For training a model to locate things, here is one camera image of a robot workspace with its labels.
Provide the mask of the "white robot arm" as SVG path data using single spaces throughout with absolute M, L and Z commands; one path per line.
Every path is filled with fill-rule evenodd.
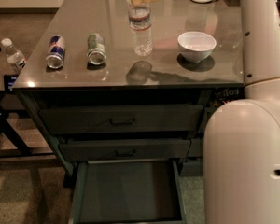
M 127 0 L 131 5 L 159 0 Z M 279 0 L 240 0 L 245 97 L 203 138 L 205 224 L 280 224 Z

